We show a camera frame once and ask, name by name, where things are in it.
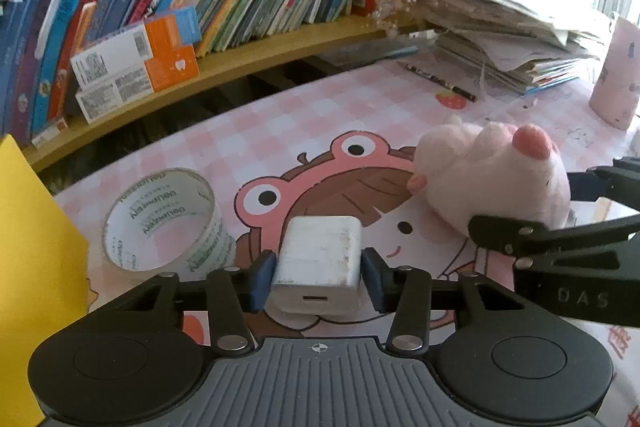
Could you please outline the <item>yellow cardboard box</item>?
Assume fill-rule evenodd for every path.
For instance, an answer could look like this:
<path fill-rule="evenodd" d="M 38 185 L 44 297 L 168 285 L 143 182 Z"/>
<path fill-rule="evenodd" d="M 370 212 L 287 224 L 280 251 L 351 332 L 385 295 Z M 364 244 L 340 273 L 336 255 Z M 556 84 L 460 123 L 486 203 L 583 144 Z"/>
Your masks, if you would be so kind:
<path fill-rule="evenodd" d="M 88 309 L 88 242 L 29 166 L 1 139 L 1 424 L 35 426 L 32 352 Z"/>

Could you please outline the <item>pink checkered table mat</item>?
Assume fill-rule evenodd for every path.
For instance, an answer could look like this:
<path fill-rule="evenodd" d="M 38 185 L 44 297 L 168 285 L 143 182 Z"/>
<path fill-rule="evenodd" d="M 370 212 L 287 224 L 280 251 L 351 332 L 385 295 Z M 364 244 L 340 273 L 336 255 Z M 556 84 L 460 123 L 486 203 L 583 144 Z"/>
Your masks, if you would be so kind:
<path fill-rule="evenodd" d="M 421 135 L 450 115 L 467 122 L 536 124 L 558 144 L 564 165 L 582 170 L 631 149 L 589 107 L 589 81 L 527 98 L 495 93 L 476 103 L 440 93 L 383 63 L 262 98 L 169 135 L 58 194 L 90 244 L 96 303 L 128 291 L 136 278 L 104 254 L 103 228 L 130 186 L 163 171 L 191 169 L 213 187 L 236 259 L 277 249 L 288 220 L 357 218 L 364 245 L 391 265 L 415 265 L 442 281 L 478 270 L 500 283 L 511 263 L 445 225 L 411 196 L 407 182 Z M 480 419 L 441 393 L 414 364 L 378 350 L 390 318 L 368 298 L 344 317 L 292 315 L 276 307 L 250 318 L 267 334 L 253 362 L 224 362 L 213 386 L 168 417 L 171 426 L 476 426 Z"/>

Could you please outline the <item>pink cup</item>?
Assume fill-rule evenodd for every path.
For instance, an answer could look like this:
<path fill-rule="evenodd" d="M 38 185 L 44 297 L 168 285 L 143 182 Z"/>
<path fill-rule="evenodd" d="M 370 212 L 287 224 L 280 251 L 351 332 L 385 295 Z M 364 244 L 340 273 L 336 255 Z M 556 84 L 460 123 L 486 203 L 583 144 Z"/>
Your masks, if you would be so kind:
<path fill-rule="evenodd" d="M 589 105 L 607 124 L 627 130 L 639 104 L 639 27 L 617 17 Z"/>

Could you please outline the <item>black pencil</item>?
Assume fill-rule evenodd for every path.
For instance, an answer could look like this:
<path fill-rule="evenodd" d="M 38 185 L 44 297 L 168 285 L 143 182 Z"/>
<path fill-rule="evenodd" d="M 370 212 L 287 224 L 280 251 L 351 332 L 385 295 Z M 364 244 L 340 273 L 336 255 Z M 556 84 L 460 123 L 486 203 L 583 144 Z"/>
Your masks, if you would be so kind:
<path fill-rule="evenodd" d="M 432 83 L 437 84 L 437 86 L 445 88 L 454 94 L 462 96 L 462 98 L 465 98 L 466 101 L 469 101 L 472 103 L 475 103 L 477 101 L 477 96 L 475 94 L 456 86 L 450 81 L 447 81 L 436 75 L 433 75 L 424 69 L 420 69 L 420 67 L 418 66 L 414 66 L 405 62 L 398 62 L 398 65 L 401 66 L 403 69 L 408 70 L 408 72 L 412 72 L 414 75 L 417 75 L 425 80 L 431 81 Z"/>

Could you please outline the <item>pink plush paw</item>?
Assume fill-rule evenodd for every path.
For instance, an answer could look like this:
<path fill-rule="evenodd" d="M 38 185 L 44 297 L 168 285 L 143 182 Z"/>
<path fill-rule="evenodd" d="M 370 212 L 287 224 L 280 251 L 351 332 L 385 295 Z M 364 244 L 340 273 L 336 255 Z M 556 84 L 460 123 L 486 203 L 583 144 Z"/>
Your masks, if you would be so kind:
<path fill-rule="evenodd" d="M 475 216 L 566 225 L 570 181 L 556 144 L 536 124 L 470 124 L 451 115 L 414 150 L 408 191 L 468 236 Z"/>

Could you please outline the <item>white charger adapter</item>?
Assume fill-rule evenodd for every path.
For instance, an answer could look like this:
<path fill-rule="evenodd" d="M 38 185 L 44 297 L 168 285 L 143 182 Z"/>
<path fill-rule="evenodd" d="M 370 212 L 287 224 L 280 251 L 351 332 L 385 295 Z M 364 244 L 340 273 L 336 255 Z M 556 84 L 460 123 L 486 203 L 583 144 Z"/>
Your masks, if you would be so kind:
<path fill-rule="evenodd" d="M 341 317 L 360 300 L 362 225 L 352 216 L 295 217 L 286 227 L 270 288 L 285 313 Z"/>

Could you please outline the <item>white bookshelf frame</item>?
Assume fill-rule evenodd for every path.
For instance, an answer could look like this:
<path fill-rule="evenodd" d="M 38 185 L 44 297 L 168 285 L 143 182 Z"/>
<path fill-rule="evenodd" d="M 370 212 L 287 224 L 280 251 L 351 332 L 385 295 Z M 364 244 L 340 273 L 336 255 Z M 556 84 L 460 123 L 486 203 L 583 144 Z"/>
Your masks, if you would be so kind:
<path fill-rule="evenodd" d="M 157 109 L 194 94 L 235 80 L 270 66 L 303 58 L 341 44 L 381 38 L 383 31 L 364 17 L 349 15 L 333 23 L 305 26 L 282 37 L 269 37 L 224 53 L 209 54 L 198 60 L 200 75 L 167 89 L 152 93 L 89 124 L 84 117 L 72 117 L 68 128 L 43 146 L 26 142 L 26 158 L 39 172 L 101 136 Z"/>

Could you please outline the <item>stack of papers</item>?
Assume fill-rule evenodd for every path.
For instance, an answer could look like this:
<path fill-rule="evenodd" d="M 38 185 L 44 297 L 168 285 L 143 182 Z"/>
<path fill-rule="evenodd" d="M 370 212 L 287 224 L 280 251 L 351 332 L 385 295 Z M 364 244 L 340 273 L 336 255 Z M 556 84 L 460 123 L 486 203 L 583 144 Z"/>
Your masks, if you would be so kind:
<path fill-rule="evenodd" d="M 518 93 L 596 73 L 614 20 L 568 0 L 411 0 L 438 46 Z"/>

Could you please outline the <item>orange white box upper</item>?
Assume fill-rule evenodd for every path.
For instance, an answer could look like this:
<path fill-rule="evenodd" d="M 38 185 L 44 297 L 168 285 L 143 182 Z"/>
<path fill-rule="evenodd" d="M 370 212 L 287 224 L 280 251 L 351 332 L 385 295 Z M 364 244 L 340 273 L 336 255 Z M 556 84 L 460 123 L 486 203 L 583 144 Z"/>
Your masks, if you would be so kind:
<path fill-rule="evenodd" d="M 81 49 L 70 64 L 82 89 L 141 66 L 158 92 L 198 77 L 194 46 L 201 38 L 195 9 L 186 6 L 120 28 Z"/>

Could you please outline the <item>small card box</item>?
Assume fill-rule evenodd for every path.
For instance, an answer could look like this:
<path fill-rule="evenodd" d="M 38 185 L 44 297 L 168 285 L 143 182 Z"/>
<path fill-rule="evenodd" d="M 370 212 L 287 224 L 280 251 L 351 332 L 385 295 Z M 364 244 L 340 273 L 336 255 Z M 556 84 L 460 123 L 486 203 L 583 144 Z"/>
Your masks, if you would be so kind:
<path fill-rule="evenodd" d="M 64 117 L 50 122 L 42 131 L 32 138 L 32 146 L 41 148 L 53 139 L 57 138 L 63 131 L 68 129 L 68 124 Z"/>

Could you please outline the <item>orange white box lower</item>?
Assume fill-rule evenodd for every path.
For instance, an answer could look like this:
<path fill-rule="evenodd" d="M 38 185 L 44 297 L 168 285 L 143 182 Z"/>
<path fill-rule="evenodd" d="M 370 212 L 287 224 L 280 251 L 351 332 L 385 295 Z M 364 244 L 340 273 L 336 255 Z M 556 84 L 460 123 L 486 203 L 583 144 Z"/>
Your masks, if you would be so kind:
<path fill-rule="evenodd" d="M 174 87 L 200 73 L 192 44 L 132 66 L 96 87 L 78 91 L 76 101 L 88 124 L 132 102 Z"/>

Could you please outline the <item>clear tape roll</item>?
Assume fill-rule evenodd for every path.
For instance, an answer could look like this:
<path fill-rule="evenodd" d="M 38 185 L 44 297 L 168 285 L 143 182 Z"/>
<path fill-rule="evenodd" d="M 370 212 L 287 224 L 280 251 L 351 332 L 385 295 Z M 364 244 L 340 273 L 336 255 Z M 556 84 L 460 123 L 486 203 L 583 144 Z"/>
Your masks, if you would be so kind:
<path fill-rule="evenodd" d="M 128 187 L 105 219 L 102 245 L 106 260 L 135 281 L 165 272 L 198 281 L 235 262 L 235 240 L 212 187 L 184 168 Z"/>

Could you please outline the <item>orange white box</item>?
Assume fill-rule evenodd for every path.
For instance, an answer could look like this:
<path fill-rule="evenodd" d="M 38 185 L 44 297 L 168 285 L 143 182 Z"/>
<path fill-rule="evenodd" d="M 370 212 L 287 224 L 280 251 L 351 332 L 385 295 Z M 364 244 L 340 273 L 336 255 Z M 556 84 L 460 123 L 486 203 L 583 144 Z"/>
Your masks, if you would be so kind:
<path fill-rule="evenodd" d="M 78 91 L 76 101 L 88 124 L 132 102 L 174 87 L 200 73 L 192 44 L 132 66 L 96 87 Z"/>
<path fill-rule="evenodd" d="M 81 49 L 70 64 L 82 89 L 141 66 L 158 92 L 198 77 L 194 46 L 201 38 L 195 9 L 186 6 L 120 28 Z"/>

